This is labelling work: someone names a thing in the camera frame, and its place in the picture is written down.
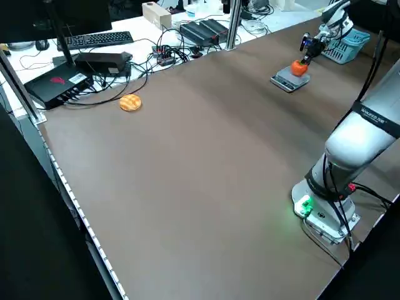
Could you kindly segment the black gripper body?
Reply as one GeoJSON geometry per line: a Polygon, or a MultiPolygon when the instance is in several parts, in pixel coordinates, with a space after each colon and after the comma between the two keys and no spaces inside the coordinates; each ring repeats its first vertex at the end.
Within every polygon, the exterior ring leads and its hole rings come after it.
{"type": "Polygon", "coordinates": [[[309,57],[319,56],[327,46],[327,39],[325,37],[310,38],[308,41],[307,55],[309,57]]]}

